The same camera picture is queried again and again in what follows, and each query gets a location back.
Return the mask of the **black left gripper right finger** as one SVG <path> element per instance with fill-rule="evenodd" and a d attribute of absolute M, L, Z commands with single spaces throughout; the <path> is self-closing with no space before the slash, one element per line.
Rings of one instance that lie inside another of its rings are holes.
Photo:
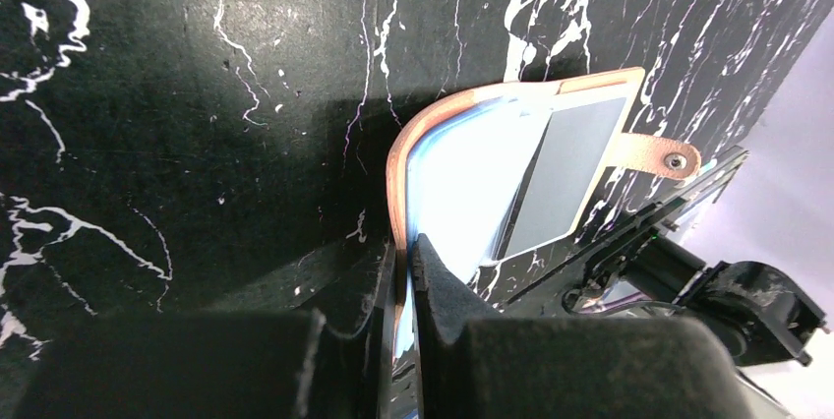
<path fill-rule="evenodd" d="M 467 323 L 500 314 L 447 268 L 427 235 L 413 244 L 410 263 L 419 415 L 463 418 L 476 396 Z"/>

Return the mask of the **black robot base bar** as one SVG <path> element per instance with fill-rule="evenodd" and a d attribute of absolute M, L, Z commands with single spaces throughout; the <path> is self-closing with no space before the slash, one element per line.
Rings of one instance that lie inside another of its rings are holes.
<path fill-rule="evenodd" d="M 633 295 L 602 301 L 596 312 L 632 311 L 697 319 L 718 336 L 741 367 L 796 361 L 826 327 L 826 314 L 780 269 L 764 262 L 709 265 L 673 241 L 680 223 L 718 200 L 748 158 L 734 146 L 688 186 L 672 191 L 616 225 L 500 303 L 508 314 L 591 315 L 590 302 L 621 282 Z"/>

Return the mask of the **brown leather card holder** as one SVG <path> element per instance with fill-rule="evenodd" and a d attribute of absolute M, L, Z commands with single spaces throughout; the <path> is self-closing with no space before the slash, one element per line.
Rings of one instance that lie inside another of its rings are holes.
<path fill-rule="evenodd" d="M 604 153 L 596 186 L 609 167 L 679 181 L 694 177 L 702 159 L 695 146 L 625 130 L 644 75 L 642 68 L 631 67 L 546 82 L 486 85 L 450 94 L 415 115 L 394 140 L 386 162 L 397 307 L 404 309 L 410 300 L 408 254 L 421 234 L 433 237 L 435 248 L 461 280 L 470 279 L 481 266 L 502 262 L 491 254 L 555 110 L 598 99 L 626 99 L 622 126 Z"/>

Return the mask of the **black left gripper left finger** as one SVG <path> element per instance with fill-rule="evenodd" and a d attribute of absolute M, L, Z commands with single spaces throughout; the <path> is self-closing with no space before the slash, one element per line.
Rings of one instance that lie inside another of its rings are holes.
<path fill-rule="evenodd" d="M 314 418 L 388 418 L 394 335 L 395 248 L 366 250 L 312 297 L 326 323 L 312 384 Z"/>

